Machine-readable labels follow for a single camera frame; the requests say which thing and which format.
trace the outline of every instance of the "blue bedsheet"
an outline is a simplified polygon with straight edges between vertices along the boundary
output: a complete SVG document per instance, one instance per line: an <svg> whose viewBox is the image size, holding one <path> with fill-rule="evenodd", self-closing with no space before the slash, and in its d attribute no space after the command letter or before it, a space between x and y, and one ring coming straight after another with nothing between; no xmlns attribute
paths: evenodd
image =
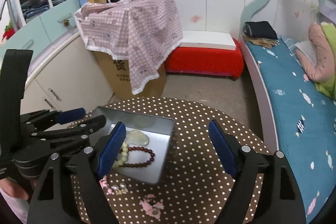
<svg viewBox="0 0 336 224"><path fill-rule="evenodd" d="M280 39L265 49L246 42L271 101L279 148L295 174L309 223L336 185L336 102L319 93Z"/></svg>

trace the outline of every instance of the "mint green cabinet door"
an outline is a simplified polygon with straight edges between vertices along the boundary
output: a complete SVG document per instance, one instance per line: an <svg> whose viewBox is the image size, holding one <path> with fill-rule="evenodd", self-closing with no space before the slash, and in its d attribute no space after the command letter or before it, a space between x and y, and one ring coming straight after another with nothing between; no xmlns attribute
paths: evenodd
<svg viewBox="0 0 336 224"><path fill-rule="evenodd" d="M79 8L78 0L67 0L40 15L51 42L76 26L74 13Z"/></svg>
<svg viewBox="0 0 336 224"><path fill-rule="evenodd" d="M34 18L18 30L5 45L0 47L0 58L3 60L7 49L33 50L33 59L50 44L40 17Z"/></svg>

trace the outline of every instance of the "red ottoman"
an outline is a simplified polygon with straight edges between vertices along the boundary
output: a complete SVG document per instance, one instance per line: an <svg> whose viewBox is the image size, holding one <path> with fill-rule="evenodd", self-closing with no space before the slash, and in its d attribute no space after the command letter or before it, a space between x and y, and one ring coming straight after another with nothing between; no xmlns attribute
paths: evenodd
<svg viewBox="0 0 336 224"><path fill-rule="evenodd" d="M244 69L240 45L234 39L236 50L215 48L178 47L167 58L167 72L202 75L233 76L238 79Z"/></svg>

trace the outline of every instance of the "pink checkered cloth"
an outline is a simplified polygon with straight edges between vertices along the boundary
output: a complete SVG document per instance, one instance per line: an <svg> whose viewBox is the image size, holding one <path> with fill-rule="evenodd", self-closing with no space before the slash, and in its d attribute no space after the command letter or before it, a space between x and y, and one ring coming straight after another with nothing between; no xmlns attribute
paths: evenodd
<svg viewBox="0 0 336 224"><path fill-rule="evenodd" d="M75 21L88 50L129 61L134 95L159 78L158 68L183 38L174 0L86 3Z"/></svg>

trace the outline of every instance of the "polka dot tablecloth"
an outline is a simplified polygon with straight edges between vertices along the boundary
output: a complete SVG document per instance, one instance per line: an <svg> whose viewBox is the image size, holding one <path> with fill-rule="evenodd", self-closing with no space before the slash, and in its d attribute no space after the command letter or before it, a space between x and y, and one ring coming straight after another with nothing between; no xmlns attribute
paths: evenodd
<svg viewBox="0 0 336 224"><path fill-rule="evenodd" d="M208 136L208 125L212 119L216 119L226 133L234 135L241 145L247 144L256 152L269 153L251 130L225 113L197 102L151 97L121 101L106 107L175 120L161 181L157 185L137 182L115 171L108 175L109 185L125 182L129 191L123 195L112 195L104 189L121 224L215 222L234 180L225 173ZM262 180L263 175L258 175L245 222L253 219ZM90 223L76 176L73 176L73 189L81 219ZM147 194L154 194L156 202L163 202L164 210L158 220L146 215L139 204Z"/></svg>

